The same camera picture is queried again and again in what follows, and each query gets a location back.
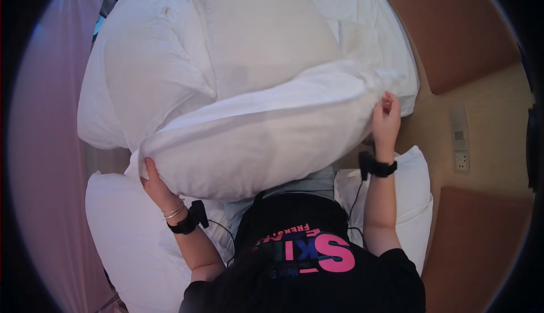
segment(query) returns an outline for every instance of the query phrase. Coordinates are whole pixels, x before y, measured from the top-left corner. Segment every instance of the bracelet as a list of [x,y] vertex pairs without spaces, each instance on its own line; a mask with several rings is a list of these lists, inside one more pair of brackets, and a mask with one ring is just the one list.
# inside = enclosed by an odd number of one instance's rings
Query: bracelet
[[168,218],[174,217],[174,216],[177,215],[177,214],[181,211],[181,209],[183,209],[184,207],[185,207],[185,205],[181,204],[181,206],[180,206],[178,209],[176,209],[172,215],[170,215],[170,216],[165,216],[164,219],[168,219]]
[[172,211],[163,211],[162,213],[163,214],[172,214],[173,212],[175,212],[176,210],[178,210],[179,208],[183,207],[183,205],[185,204],[185,198],[181,198],[180,201],[182,202],[181,203],[181,206],[179,206],[178,208],[175,208],[174,210]]

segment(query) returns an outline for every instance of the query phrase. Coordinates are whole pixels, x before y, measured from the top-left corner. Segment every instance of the black t-shirt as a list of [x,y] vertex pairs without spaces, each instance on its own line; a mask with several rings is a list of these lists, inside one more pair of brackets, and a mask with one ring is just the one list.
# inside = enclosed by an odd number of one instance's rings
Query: black t-shirt
[[[256,200],[241,220],[235,262],[256,248],[270,250],[265,277],[282,282],[283,295],[274,295],[289,297],[288,311],[425,312],[423,282],[403,250],[377,257],[350,243],[347,228],[346,212],[330,199],[291,193]],[[214,300],[212,287],[191,283],[180,312],[200,311]]]

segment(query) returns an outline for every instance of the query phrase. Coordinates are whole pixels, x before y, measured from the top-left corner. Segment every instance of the headboard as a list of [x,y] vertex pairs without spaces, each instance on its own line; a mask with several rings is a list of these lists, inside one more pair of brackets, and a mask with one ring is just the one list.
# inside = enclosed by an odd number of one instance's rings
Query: headboard
[[521,61],[491,0],[388,0],[404,22],[435,95]]
[[482,312],[523,244],[533,201],[443,187],[421,278],[428,313]]

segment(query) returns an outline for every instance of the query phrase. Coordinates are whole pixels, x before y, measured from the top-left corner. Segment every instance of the light switch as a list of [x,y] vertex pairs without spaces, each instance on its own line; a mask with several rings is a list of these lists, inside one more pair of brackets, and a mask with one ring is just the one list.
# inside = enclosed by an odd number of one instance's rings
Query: light switch
[[465,108],[458,107],[449,111],[452,130],[453,151],[468,151],[468,128]]

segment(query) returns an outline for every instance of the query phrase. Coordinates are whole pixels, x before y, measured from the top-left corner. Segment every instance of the black wrist strap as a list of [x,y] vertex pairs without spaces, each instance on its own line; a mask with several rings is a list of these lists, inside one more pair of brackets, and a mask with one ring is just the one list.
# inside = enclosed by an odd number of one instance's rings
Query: black wrist strap
[[397,161],[394,161],[391,165],[387,163],[380,163],[366,151],[359,153],[358,159],[363,181],[368,179],[369,173],[377,177],[387,177],[397,170]]
[[183,221],[179,221],[176,225],[172,226],[167,222],[168,228],[174,234],[191,234],[196,226],[202,224],[202,228],[208,228],[209,222],[204,208],[204,203],[201,200],[193,201],[191,208],[187,213],[187,217]]

